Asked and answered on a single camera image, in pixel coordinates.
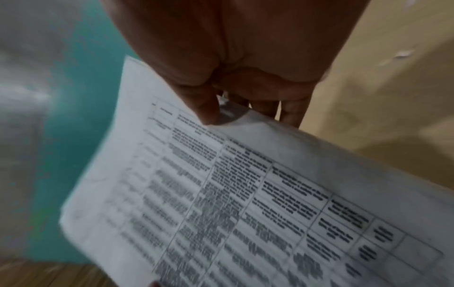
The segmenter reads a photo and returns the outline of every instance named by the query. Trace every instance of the hand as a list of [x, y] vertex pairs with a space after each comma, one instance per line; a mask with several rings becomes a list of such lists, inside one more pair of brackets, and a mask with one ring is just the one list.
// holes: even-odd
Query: hand
[[299, 126], [369, 0], [101, 0], [135, 52], [204, 124], [216, 94]]

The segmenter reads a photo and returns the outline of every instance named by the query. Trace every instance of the paper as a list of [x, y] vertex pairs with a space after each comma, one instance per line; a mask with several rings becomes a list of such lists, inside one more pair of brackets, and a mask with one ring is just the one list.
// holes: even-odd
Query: paper
[[450, 191], [221, 102], [201, 126], [126, 58], [113, 126], [62, 210], [120, 287], [448, 287]]

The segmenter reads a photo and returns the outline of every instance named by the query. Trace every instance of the gray floor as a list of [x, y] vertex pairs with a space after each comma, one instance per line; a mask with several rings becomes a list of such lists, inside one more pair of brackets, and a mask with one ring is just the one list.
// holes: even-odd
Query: gray floor
[[0, 257], [21, 256], [50, 68], [80, 15], [81, 0], [0, 1]]

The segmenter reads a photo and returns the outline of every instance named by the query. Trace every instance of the wooden floor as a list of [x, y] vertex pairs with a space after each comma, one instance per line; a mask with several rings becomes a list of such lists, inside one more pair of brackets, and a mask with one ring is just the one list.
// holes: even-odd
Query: wooden floor
[[[372, 0], [301, 129], [454, 189], [454, 1], [405, 3]], [[0, 264], [0, 287], [85, 286], [114, 284], [93, 266]]]

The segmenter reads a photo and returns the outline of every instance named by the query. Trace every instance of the document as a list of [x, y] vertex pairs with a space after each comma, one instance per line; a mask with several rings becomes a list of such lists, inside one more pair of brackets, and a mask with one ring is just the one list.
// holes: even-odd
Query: document
[[125, 59], [60, 221], [119, 287], [454, 286], [452, 191], [220, 105], [203, 126]]

